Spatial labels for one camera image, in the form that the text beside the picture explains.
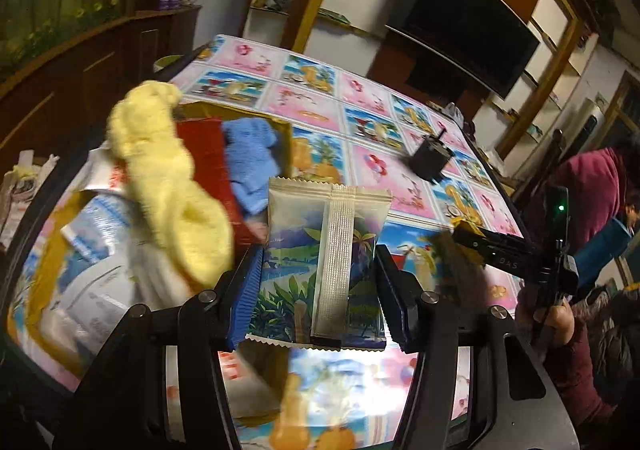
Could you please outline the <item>light blue towel roll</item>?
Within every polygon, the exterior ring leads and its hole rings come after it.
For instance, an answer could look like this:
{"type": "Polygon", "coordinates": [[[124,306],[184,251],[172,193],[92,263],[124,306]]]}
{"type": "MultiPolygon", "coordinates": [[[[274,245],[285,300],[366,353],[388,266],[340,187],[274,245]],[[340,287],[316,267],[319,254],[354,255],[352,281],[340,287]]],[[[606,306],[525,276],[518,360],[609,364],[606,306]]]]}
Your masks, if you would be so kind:
{"type": "Polygon", "coordinates": [[[269,180],[281,173],[272,148],[278,137],[264,118],[224,121],[222,132],[231,190],[245,216],[260,214],[268,206],[269,180]]]}

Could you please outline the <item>black flat television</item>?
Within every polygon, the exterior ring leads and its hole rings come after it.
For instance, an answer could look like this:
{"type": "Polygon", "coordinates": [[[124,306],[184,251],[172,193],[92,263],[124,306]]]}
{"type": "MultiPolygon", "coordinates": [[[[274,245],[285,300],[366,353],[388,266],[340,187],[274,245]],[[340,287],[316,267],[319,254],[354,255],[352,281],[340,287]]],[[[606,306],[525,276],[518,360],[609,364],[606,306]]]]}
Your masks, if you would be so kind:
{"type": "Polygon", "coordinates": [[[503,0],[398,0],[386,24],[504,98],[539,40],[503,0]]]}

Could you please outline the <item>white sachet red text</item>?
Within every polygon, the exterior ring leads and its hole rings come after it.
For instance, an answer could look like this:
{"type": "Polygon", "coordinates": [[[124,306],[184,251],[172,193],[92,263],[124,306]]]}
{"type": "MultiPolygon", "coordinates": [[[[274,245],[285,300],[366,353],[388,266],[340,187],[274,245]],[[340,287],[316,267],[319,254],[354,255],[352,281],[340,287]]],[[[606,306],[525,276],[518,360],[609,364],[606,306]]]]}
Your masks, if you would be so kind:
{"type": "Polygon", "coordinates": [[[89,152],[88,164],[88,173],[81,185],[84,191],[130,198],[126,165],[114,155],[107,141],[89,152]]]}

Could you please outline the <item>colourful printed tablecloth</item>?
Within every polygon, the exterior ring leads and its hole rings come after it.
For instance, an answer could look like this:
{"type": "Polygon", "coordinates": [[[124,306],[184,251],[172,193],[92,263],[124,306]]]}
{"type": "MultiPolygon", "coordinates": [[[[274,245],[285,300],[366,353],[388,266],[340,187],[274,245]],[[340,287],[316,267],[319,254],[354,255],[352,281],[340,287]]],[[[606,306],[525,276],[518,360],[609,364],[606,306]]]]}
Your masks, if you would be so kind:
{"type": "MultiPolygon", "coordinates": [[[[439,236],[467,221],[497,233],[518,234],[518,219],[500,194],[473,145],[449,117],[412,98],[352,72],[288,50],[225,35],[216,37],[205,60],[186,66],[170,82],[184,103],[214,102],[254,110],[292,125],[291,173],[275,178],[352,185],[393,194],[378,238],[401,269],[422,288],[456,294],[439,236]],[[445,129],[442,142],[454,158],[442,180],[425,181],[408,167],[427,136],[445,129]]],[[[53,211],[72,196],[96,193],[81,188],[88,155],[58,184],[53,211]]],[[[183,305],[204,286],[156,245],[142,209],[131,193],[129,260],[141,293],[138,303],[154,310],[183,305]]],[[[241,215],[267,243],[268,206],[241,215]]],[[[26,279],[50,232],[30,252],[9,312],[9,328],[23,354],[20,392],[35,402],[40,418],[58,422],[69,389],[52,371],[59,367],[26,338],[26,279]]],[[[361,449],[390,442],[411,384],[416,357],[390,338],[383,315],[382,350],[297,348],[269,345],[245,336],[220,352],[221,374],[242,446],[251,449],[361,449]]]]}

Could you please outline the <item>dark wooden cabinet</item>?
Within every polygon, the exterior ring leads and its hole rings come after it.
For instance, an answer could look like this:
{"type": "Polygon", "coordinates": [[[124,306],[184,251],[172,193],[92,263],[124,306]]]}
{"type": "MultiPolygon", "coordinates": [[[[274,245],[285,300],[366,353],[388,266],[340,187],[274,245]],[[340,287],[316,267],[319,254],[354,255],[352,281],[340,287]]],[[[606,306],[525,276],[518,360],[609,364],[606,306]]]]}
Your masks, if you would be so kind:
{"type": "Polygon", "coordinates": [[[68,40],[35,58],[1,85],[1,171],[18,153],[62,156],[88,131],[104,124],[111,108],[153,64],[193,50],[199,6],[141,11],[68,40]]]}

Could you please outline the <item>yellow towel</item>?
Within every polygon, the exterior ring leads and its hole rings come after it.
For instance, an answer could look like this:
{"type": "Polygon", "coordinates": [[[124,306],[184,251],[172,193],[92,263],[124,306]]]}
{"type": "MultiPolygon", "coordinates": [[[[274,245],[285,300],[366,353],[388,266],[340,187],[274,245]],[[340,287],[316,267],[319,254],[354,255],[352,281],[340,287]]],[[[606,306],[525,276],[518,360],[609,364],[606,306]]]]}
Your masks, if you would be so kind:
{"type": "Polygon", "coordinates": [[[174,119],[180,100],[170,82],[142,82],[112,108],[106,137],[156,245],[196,283],[213,287],[232,267],[233,230],[221,202],[194,180],[174,119]]]}

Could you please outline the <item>white wall shelf unit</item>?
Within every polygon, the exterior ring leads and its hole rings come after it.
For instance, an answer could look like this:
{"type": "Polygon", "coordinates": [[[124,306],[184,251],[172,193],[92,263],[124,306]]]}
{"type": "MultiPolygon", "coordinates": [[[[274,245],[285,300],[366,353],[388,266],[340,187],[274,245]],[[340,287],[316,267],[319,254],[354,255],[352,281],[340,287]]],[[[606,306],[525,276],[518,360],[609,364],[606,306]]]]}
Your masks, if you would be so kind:
{"type": "Polygon", "coordinates": [[[598,38],[582,0],[250,0],[243,34],[456,102],[502,158],[544,139],[598,38]]]}

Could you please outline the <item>person in maroon top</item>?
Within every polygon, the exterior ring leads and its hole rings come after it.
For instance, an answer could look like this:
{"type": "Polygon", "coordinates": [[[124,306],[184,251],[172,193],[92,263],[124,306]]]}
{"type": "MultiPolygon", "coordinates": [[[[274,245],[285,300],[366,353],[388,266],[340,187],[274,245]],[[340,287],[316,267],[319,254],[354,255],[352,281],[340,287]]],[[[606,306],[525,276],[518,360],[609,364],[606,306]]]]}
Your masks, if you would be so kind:
{"type": "Polygon", "coordinates": [[[548,214],[568,216],[568,253],[587,296],[604,266],[622,253],[639,223],[639,136],[612,147],[579,153],[562,162],[535,191],[521,213],[530,238],[551,236],[548,214]]]}

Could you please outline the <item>small black stand device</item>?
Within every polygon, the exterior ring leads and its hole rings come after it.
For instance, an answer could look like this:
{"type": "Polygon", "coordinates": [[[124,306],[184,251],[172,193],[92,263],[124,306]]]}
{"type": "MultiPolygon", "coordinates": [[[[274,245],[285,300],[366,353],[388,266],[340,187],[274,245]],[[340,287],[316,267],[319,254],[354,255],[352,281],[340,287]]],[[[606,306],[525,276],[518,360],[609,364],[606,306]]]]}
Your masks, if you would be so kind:
{"type": "Polygon", "coordinates": [[[442,142],[445,129],[436,136],[427,136],[420,147],[409,157],[408,167],[419,178],[436,183],[442,180],[442,172],[454,158],[454,151],[442,142]]]}

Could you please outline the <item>red foil snack bag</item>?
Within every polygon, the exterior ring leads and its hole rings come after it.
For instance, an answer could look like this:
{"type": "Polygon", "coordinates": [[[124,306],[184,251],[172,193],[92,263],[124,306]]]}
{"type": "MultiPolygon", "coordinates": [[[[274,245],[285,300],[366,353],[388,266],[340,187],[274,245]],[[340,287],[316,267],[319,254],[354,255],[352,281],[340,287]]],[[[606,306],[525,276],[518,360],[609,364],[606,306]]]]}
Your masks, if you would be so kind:
{"type": "Polygon", "coordinates": [[[232,225],[234,250],[237,254],[244,254],[259,240],[244,222],[232,193],[229,171],[224,161],[226,144],[222,121],[215,118],[178,121],[177,135],[193,158],[194,180],[221,202],[232,225]]]}

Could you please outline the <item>gold-edged white tray box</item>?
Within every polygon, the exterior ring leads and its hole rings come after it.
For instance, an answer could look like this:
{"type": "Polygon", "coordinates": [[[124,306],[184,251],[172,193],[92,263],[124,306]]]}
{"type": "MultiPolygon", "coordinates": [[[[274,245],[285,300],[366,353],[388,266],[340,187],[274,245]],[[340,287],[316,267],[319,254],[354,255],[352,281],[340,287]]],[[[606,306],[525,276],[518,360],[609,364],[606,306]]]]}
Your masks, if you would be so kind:
{"type": "MultiPolygon", "coordinates": [[[[178,107],[175,114],[177,115],[177,123],[178,121],[205,118],[215,118],[222,122],[235,121],[235,119],[240,118],[264,118],[278,137],[278,144],[272,149],[273,157],[285,176],[291,173],[292,125],[287,121],[264,113],[254,112],[254,110],[243,110],[242,108],[233,108],[228,105],[205,101],[184,103],[178,107]]],[[[70,223],[80,212],[81,207],[88,202],[87,196],[73,191],[71,197],[55,208],[52,218],[49,220],[48,228],[50,232],[46,238],[46,243],[43,245],[42,254],[36,263],[34,276],[25,280],[27,286],[24,315],[27,334],[25,337],[35,343],[35,354],[42,352],[59,367],[57,371],[52,371],[51,374],[69,389],[77,386],[82,375],[85,374],[88,364],[66,357],[60,349],[47,342],[40,333],[40,320],[44,307],[49,305],[52,298],[54,283],[62,272],[64,258],[72,252],[70,243],[63,239],[62,228],[70,223]]],[[[246,220],[244,222],[250,231],[258,237],[259,243],[262,243],[265,239],[258,234],[259,229],[251,227],[246,220]]],[[[244,254],[237,254],[234,251],[234,262],[239,263],[244,254]]]]}

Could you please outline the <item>green white bowl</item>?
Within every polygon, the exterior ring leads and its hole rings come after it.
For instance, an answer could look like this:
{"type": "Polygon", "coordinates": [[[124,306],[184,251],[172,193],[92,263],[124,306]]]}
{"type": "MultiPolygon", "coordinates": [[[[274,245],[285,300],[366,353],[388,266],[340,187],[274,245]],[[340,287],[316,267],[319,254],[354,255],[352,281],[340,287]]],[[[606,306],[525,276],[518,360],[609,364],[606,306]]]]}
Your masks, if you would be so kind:
{"type": "Polygon", "coordinates": [[[175,62],[180,60],[180,58],[181,58],[180,54],[171,54],[171,55],[163,56],[163,58],[158,58],[153,63],[153,72],[159,72],[160,70],[166,68],[167,66],[174,64],[175,62]]]}

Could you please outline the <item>white blue printed pouch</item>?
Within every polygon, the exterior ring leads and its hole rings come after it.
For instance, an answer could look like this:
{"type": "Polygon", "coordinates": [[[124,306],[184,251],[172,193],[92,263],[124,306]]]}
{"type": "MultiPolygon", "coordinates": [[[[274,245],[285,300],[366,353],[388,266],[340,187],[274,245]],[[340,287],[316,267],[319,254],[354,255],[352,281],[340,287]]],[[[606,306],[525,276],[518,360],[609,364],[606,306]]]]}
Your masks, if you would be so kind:
{"type": "Polygon", "coordinates": [[[88,262],[126,255],[133,211],[132,204],[122,197],[97,194],[62,228],[62,234],[88,262]]]}

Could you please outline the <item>white pouch with black text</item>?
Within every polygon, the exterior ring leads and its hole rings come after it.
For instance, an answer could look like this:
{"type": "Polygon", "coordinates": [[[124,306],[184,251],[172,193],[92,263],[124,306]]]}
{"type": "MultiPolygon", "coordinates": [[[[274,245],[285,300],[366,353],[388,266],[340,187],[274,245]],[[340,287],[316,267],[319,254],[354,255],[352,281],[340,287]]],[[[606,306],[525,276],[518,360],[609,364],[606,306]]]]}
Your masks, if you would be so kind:
{"type": "Polygon", "coordinates": [[[63,261],[40,333],[68,358],[88,363],[131,306],[141,300],[138,280],[123,254],[88,262],[74,251],[63,261]]]}

